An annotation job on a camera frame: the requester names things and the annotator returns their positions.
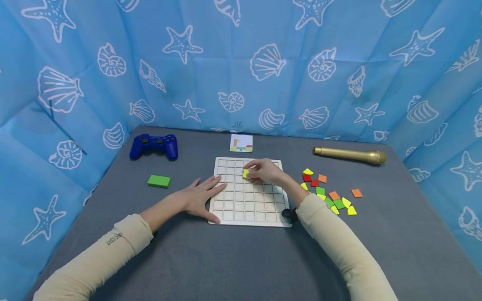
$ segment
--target left hand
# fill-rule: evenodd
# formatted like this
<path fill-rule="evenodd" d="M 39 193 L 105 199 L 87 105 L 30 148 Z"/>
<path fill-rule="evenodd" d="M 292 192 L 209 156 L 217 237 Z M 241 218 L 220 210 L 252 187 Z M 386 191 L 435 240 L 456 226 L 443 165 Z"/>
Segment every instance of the left hand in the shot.
<path fill-rule="evenodd" d="M 199 184 L 201 179 L 197 178 L 191 185 L 173 193 L 171 196 L 183 204 L 182 210 L 188 214 L 203 217 L 210 222 L 220 223 L 221 221 L 217 216 L 206 210 L 207 200 L 227 186 L 226 183 L 216 186 L 220 180 L 221 176 L 217 176 L 216 178 L 211 176 Z"/>

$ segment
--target hand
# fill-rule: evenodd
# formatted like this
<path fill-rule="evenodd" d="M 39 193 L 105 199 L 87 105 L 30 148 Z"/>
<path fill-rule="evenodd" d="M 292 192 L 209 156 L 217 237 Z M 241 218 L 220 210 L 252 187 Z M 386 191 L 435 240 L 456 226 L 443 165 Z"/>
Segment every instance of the hand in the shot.
<path fill-rule="evenodd" d="M 172 199 L 183 204 L 182 209 L 188 214 L 203 217 L 210 222 L 220 223 L 217 216 L 206 210 L 207 200 L 227 186 L 226 183 L 216 186 L 220 180 L 221 176 L 217 176 L 216 178 L 211 176 L 209 179 L 199 184 L 201 179 L 197 178 L 191 185 L 183 190 L 173 193 L 169 197 L 172 197 Z"/>
<path fill-rule="evenodd" d="M 249 180 L 255 183 L 261 183 L 263 181 L 273 183 L 277 186 L 283 186 L 284 181 L 289 176 L 284 173 L 280 168 L 274 165 L 270 159 L 256 159 L 244 166 L 244 169 L 253 168 L 246 176 Z"/>

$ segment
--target green block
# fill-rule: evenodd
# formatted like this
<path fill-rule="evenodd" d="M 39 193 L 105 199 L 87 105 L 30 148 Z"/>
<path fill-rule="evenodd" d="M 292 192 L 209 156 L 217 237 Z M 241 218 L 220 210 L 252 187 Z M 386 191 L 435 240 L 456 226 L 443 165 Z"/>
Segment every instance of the green block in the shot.
<path fill-rule="evenodd" d="M 321 187 L 316 187 L 316 194 L 325 196 L 325 189 Z"/>
<path fill-rule="evenodd" d="M 341 201 L 341 199 L 335 200 L 335 201 L 333 201 L 333 203 L 335 204 L 337 209 L 343 209 L 345 207 L 345 205 L 343 205 L 343 202 Z"/>
<path fill-rule="evenodd" d="M 170 183 L 171 183 L 171 178 L 155 176 L 155 175 L 151 175 L 151 177 L 149 178 L 149 181 L 147 182 L 149 186 L 162 187 L 162 188 L 169 188 Z"/>
<path fill-rule="evenodd" d="M 335 203 L 330 199 L 330 197 L 326 197 L 325 203 L 331 208 Z"/>

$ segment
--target blue game controller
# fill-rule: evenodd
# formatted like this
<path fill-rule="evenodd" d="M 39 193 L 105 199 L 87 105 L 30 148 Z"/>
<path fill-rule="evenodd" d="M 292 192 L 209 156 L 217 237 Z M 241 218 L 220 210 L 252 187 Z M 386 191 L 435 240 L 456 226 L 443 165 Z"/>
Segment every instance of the blue game controller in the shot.
<path fill-rule="evenodd" d="M 149 152 L 166 153 L 169 160 L 177 159 L 177 139 L 176 136 L 169 134 L 167 136 L 149 136 L 148 134 L 140 134 L 134 138 L 131 153 L 129 157 L 132 160 L 139 159 L 142 154 Z"/>

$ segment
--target blue curtain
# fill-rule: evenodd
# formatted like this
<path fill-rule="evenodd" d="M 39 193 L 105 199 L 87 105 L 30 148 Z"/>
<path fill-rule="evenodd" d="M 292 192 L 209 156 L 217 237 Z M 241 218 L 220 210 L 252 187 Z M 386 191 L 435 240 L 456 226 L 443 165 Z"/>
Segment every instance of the blue curtain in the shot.
<path fill-rule="evenodd" d="M 0 300 L 25 296 L 139 125 L 387 143 L 482 271 L 481 11 L 1 1 Z"/>

